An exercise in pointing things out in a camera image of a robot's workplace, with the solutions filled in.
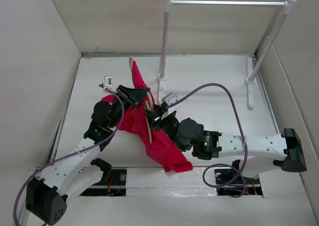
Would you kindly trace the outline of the beige wooden hanger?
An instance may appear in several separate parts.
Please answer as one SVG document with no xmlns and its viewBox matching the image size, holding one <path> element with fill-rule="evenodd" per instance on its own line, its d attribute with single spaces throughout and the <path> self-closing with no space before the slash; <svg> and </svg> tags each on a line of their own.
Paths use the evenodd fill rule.
<svg viewBox="0 0 319 226">
<path fill-rule="evenodd" d="M 135 59 L 133 56 L 129 56 L 129 68 L 130 71 L 133 72 L 133 63 L 135 62 Z M 144 103 L 144 109 L 150 112 L 153 112 L 154 110 L 154 105 L 153 105 L 153 100 L 151 97 L 151 94 L 149 92 L 147 92 L 147 100 Z M 147 123 L 147 130 L 148 130 L 148 136 L 149 136 L 149 141 L 152 144 L 153 140 L 152 140 L 152 132 L 151 132 L 151 128 L 150 128 L 150 124 L 148 122 L 147 116 L 146 116 L 146 123 Z"/>
</svg>

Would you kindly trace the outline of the red t shirt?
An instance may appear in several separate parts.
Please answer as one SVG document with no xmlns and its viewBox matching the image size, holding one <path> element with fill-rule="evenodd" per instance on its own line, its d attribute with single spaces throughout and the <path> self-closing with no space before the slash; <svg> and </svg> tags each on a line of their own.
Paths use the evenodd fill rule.
<svg viewBox="0 0 319 226">
<path fill-rule="evenodd" d="M 152 94 L 151 97 L 153 105 L 155 105 Z M 165 172 L 174 171 L 176 173 L 181 173 L 192 170 L 192 163 L 186 159 L 183 153 L 163 130 L 157 132 L 154 129 L 151 129 L 153 143 L 150 143 L 146 115 L 144 113 L 144 103 L 146 100 L 147 97 L 144 98 L 143 102 L 137 108 L 128 109 L 125 112 L 119 130 L 138 135 L 145 146 L 146 155 L 162 165 Z"/>
</svg>

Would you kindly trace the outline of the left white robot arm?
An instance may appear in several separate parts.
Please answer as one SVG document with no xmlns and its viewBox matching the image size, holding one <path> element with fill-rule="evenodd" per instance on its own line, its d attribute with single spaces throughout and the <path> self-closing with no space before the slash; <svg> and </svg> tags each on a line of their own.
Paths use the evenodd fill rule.
<svg viewBox="0 0 319 226">
<path fill-rule="evenodd" d="M 127 110 L 139 106 L 150 88 L 127 88 L 122 85 L 108 92 L 113 101 L 99 101 L 93 108 L 91 123 L 73 151 L 60 159 L 48 174 L 32 177 L 26 186 L 25 207 L 48 226 L 55 225 L 73 197 L 95 183 L 111 179 L 111 165 L 97 156 L 110 143 L 123 122 Z"/>
</svg>

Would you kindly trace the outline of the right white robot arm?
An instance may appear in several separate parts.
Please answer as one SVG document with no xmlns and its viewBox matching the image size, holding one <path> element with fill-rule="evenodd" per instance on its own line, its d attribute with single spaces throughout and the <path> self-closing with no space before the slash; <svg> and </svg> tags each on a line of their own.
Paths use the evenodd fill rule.
<svg viewBox="0 0 319 226">
<path fill-rule="evenodd" d="M 281 134 L 264 137 L 229 135 L 207 131 L 202 124 L 186 118 L 178 121 L 176 112 L 165 105 L 155 105 L 153 111 L 145 110 L 148 126 L 163 131 L 181 152 L 191 151 L 200 160 L 247 156 L 247 161 L 235 160 L 230 177 L 237 183 L 260 173 L 280 168 L 284 172 L 301 173 L 307 170 L 301 140 L 292 128 Z"/>
</svg>

